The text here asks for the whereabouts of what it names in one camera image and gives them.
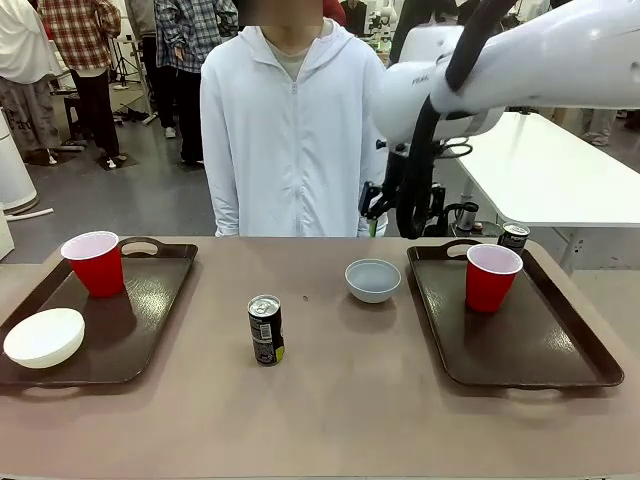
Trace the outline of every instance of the white ceramic bowl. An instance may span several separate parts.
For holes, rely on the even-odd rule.
[[[27,368],[49,368],[73,355],[84,339],[82,314],[69,308],[36,313],[13,327],[4,352]]]
[[[384,260],[353,262],[344,273],[349,291],[366,303],[382,303],[396,292],[402,281],[400,271]]]

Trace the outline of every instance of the plaid shirt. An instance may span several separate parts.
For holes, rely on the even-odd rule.
[[[111,65],[107,38],[120,35],[120,11],[110,0],[40,0],[40,13],[69,68]]]
[[[209,52],[238,33],[231,0],[155,0],[158,67],[200,73]],[[174,53],[180,47],[184,61]]]

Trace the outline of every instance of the black cable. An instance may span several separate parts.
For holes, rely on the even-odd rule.
[[[449,88],[457,92],[462,88],[475,66],[480,52],[491,37],[495,26],[517,0],[485,0],[473,13],[449,62],[445,79]],[[404,179],[398,191],[396,216],[400,234],[409,239],[422,236],[429,219],[433,164],[436,158],[434,145],[440,113],[427,97],[413,132]]]
[[[458,40],[445,73],[451,90],[457,92],[462,88],[495,26],[516,2],[517,0],[485,0],[478,5]]]
[[[473,146],[470,145],[469,143],[469,139],[466,138],[463,142],[459,142],[459,143],[445,143],[444,144],[444,148],[449,150],[451,148],[457,148],[457,147],[464,147],[465,150],[463,150],[460,153],[452,153],[452,154],[447,154],[447,155],[438,155],[438,160],[442,159],[442,160],[450,160],[450,159],[454,159],[454,158],[462,158],[462,157],[466,157],[467,155],[470,155],[471,152],[473,152]]]
[[[429,219],[435,160],[433,136],[436,133],[438,120],[440,120],[440,114],[433,108],[431,97],[427,97],[413,132],[407,169],[398,191],[396,204],[400,235],[411,240],[422,236]]]

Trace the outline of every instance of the white cylinder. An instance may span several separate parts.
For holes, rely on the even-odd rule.
[[[36,198],[36,189],[0,111],[0,204],[6,212],[19,212],[33,206]]]

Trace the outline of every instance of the white jacket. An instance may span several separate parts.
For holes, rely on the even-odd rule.
[[[27,0],[0,0],[0,77],[29,85],[61,73],[31,4]]]
[[[258,27],[216,47],[200,98],[217,235],[368,235],[358,200],[366,180],[384,178],[387,152],[376,151],[369,113],[383,72],[374,51],[335,22],[296,82]]]

